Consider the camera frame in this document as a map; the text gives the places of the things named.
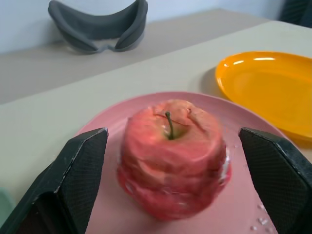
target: beige table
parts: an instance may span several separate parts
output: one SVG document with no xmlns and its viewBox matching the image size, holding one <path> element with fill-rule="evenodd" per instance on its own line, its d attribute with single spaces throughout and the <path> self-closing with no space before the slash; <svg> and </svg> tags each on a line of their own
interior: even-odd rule
<svg viewBox="0 0 312 234">
<path fill-rule="evenodd" d="M 0 56 L 0 186 L 19 200 L 65 142 L 114 103 L 169 90 L 222 97 L 214 68 L 224 57 L 249 50 L 312 57 L 311 40 L 307 28 L 213 10 L 151 24 L 129 52 L 83 56 L 56 44 Z M 311 149 L 302 152 L 312 161 Z"/>
</svg>

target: gray object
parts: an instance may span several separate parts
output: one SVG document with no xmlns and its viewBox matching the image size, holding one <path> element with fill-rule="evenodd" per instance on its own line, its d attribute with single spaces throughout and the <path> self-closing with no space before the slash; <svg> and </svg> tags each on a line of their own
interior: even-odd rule
<svg viewBox="0 0 312 234">
<path fill-rule="evenodd" d="M 122 11 L 106 16 L 88 15 L 55 0 L 50 1 L 48 7 L 65 42 L 85 54 L 134 48 L 143 37 L 147 10 L 146 0 L 136 0 Z M 104 39 L 119 40 L 115 46 L 105 44 L 97 47 L 92 42 Z"/>
</svg>

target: red apple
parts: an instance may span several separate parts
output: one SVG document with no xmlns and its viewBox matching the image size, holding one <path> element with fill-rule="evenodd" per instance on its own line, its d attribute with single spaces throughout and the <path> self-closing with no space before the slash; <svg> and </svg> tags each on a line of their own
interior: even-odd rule
<svg viewBox="0 0 312 234">
<path fill-rule="evenodd" d="M 170 100 L 128 120 L 117 175 L 150 214 L 181 219 L 208 207 L 227 184 L 226 158 L 216 118 L 190 102 Z"/>
</svg>

